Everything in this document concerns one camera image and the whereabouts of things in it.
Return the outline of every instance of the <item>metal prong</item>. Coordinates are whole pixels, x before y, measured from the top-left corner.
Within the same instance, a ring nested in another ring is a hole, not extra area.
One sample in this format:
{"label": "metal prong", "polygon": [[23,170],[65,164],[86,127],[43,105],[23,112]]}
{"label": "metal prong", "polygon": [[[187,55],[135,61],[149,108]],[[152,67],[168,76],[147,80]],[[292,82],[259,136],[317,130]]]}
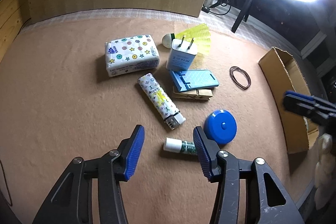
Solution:
{"label": "metal prong", "polygon": [[184,38],[185,38],[185,35],[183,35],[180,45],[177,46],[178,48],[182,46],[182,42],[183,42]]}
{"label": "metal prong", "polygon": [[191,47],[191,45],[193,44],[193,42],[194,42],[194,38],[191,40],[190,45],[189,45],[189,47],[188,47],[188,50],[190,49],[190,47]]}

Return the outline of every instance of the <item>cardboard box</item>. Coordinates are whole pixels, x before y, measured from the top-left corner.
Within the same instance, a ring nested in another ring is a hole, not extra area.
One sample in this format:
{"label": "cardboard box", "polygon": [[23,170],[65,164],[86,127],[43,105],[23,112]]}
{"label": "cardboard box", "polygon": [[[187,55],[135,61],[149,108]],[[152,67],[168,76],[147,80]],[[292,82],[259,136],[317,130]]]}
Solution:
{"label": "cardboard box", "polygon": [[310,95],[309,88],[293,56],[281,49],[272,47],[260,60],[261,67],[277,104],[287,152],[289,154],[309,150],[319,136],[318,125],[305,117],[285,111],[282,100],[284,92]]}

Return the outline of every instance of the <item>white bottle cap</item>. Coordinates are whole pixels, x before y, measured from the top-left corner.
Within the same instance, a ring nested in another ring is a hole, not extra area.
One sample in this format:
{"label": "white bottle cap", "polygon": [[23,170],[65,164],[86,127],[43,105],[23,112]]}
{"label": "white bottle cap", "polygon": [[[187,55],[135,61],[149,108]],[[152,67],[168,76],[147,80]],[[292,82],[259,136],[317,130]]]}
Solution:
{"label": "white bottle cap", "polygon": [[182,141],[172,138],[167,138],[166,143],[163,145],[163,150],[179,153],[182,148]]}

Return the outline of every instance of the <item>tripod leg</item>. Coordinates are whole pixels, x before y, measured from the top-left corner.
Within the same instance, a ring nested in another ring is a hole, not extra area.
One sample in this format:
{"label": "tripod leg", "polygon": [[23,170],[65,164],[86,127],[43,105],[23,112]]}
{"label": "tripod leg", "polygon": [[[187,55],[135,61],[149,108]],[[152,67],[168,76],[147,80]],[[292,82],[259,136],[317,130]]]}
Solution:
{"label": "tripod leg", "polygon": [[239,27],[239,25],[242,22],[242,20],[243,20],[244,17],[246,17],[246,20],[247,20],[248,15],[249,15],[249,10],[250,10],[250,7],[252,5],[252,1],[253,0],[245,0],[245,3],[244,3],[242,9],[239,12],[239,15],[238,15],[236,21],[234,22],[234,24],[233,24],[233,26],[231,28],[231,31],[233,33],[236,32],[236,30],[238,29],[238,27]]}

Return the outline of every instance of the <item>badminton shuttlecock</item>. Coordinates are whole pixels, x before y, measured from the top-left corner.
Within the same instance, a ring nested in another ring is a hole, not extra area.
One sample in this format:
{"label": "badminton shuttlecock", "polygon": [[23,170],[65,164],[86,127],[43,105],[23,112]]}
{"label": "badminton shuttlecock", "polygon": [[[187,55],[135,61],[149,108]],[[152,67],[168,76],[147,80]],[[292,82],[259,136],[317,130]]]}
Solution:
{"label": "badminton shuttlecock", "polygon": [[191,40],[194,38],[194,43],[197,44],[199,54],[209,55],[211,39],[209,27],[206,25],[206,23],[202,23],[178,34],[168,33],[162,38],[162,45],[164,45],[166,48],[171,48],[173,39],[182,39],[183,36],[184,41],[188,42],[191,42]]}

